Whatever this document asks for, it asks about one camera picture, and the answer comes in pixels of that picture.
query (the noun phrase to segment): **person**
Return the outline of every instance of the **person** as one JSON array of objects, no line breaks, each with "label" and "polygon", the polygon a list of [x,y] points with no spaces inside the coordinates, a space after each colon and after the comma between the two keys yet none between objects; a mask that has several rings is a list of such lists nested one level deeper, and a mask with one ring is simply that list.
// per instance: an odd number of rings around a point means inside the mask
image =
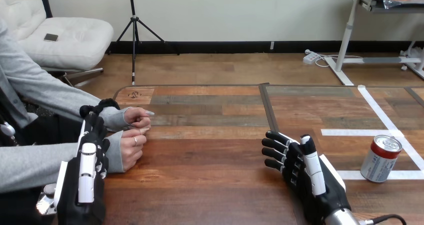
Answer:
[{"label": "person", "polygon": [[[28,113],[18,94],[56,115]],[[21,135],[20,143],[26,144],[10,146],[10,137],[0,131],[0,204],[6,203],[2,198],[9,194],[15,198],[15,191],[56,182],[61,161],[69,161],[77,152],[83,120],[80,108],[97,106],[100,101],[62,83],[32,61],[0,17],[0,123],[4,118]],[[107,137],[110,173],[127,171],[143,155],[145,132],[151,127],[149,114],[141,107],[118,110],[111,106],[99,114],[107,129],[116,132]]]}]

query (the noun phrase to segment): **red can top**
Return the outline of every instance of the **red can top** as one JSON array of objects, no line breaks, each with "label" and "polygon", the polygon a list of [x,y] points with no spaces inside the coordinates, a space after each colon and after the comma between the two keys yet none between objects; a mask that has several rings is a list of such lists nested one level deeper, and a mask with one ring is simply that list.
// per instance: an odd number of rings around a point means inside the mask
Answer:
[{"label": "red can top", "polygon": [[371,150],[385,159],[395,159],[402,151],[402,144],[392,136],[377,135],[371,144]]}]

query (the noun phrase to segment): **robotic hand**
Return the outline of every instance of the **robotic hand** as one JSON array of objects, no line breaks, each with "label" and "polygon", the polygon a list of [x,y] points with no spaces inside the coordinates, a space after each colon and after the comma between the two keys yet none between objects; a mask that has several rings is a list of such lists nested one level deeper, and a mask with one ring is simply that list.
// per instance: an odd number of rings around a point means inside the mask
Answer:
[{"label": "robotic hand", "polygon": [[69,162],[62,162],[54,206],[59,225],[100,225],[106,208],[103,203],[104,178],[109,160],[107,129],[96,113],[90,112],[82,123],[78,150]]},{"label": "robotic hand", "polygon": [[279,170],[300,199],[306,220],[327,225],[359,225],[346,197],[345,185],[328,160],[318,157],[314,141],[303,135],[300,143],[275,131],[262,140],[265,165]]}]

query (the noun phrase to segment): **fingernail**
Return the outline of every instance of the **fingernail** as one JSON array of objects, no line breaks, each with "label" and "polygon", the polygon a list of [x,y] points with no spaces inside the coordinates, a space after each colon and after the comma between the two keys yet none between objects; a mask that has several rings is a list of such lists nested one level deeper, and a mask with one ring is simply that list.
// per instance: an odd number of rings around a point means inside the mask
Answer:
[{"label": "fingernail", "polygon": [[155,115],[155,113],[154,113],[154,112],[152,112],[152,111],[148,111],[148,110],[146,110],[146,114],[147,114],[147,115],[149,115],[149,116],[154,116],[154,115]]}]

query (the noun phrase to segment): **desk frame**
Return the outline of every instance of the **desk frame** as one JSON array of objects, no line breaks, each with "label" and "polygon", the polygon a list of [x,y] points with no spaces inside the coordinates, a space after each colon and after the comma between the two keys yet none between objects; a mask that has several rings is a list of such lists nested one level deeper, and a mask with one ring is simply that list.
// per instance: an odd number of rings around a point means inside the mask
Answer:
[{"label": "desk frame", "polygon": [[337,62],[331,57],[325,57],[324,60],[337,76],[337,78],[345,86],[353,86],[353,82],[342,71],[343,64],[405,64],[418,76],[424,79],[424,50],[421,53],[421,58],[409,58],[406,56],[399,57],[364,57],[364,58],[345,58],[346,50],[348,48],[349,40],[351,39],[352,30],[354,28],[355,16],[357,7],[361,6],[369,12],[375,13],[424,13],[424,8],[393,8],[382,9],[374,7],[377,4],[376,0],[353,0],[352,9],[350,11],[349,20],[344,30],[343,39],[341,41],[340,51],[338,53]]}]

